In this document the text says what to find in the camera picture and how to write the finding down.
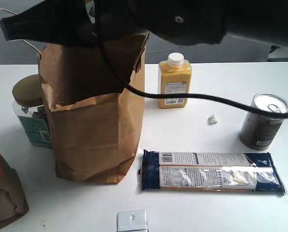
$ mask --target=yellow bottle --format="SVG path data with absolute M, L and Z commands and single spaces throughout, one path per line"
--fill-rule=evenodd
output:
M 159 63 L 159 93 L 189 93 L 192 69 L 180 53 L 171 53 L 167 61 Z M 187 98 L 160 99 L 161 108 L 182 107 Z

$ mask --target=white table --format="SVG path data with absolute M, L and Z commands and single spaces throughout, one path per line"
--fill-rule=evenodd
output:
M 146 65 L 146 91 L 157 92 L 157 65 Z M 288 100 L 288 63 L 194 64 L 191 92 L 251 102 L 258 92 Z M 2 232 L 115 232 L 119 211 L 146 209 L 150 232 L 288 231 L 288 196 L 274 194 L 139 192 L 137 157 L 118 185 L 75 183 L 55 177 L 48 148 L 30 145 L 12 110 L 12 87 L 37 66 L 0 66 L 0 153 L 21 179 L 30 212 Z M 209 115 L 219 123 L 207 125 Z M 140 147 L 157 151 L 250 152 L 237 134 L 246 112 L 189 100 L 185 108 L 160 109 L 146 99 Z M 288 120 L 269 151 L 288 190 Z

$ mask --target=brown paper bag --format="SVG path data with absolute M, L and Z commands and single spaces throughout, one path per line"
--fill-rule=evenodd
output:
M 106 43 L 110 60 L 137 89 L 145 86 L 143 35 Z M 144 98 L 115 79 L 98 48 L 48 45 L 39 74 L 57 176 L 74 181 L 118 183 L 136 155 Z
M 19 177 L 0 155 L 0 229 L 29 211 Z

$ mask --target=pasta package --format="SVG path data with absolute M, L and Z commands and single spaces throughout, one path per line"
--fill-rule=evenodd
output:
M 141 189 L 286 193 L 270 153 L 144 150 Z

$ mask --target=tin can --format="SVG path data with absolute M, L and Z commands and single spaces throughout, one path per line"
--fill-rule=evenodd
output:
M 276 113 L 288 112 L 288 102 L 272 93 L 259 93 L 254 96 L 251 106 Z M 240 132 L 241 142 L 254 150 L 265 150 L 272 143 L 283 119 L 268 118 L 248 113 Z

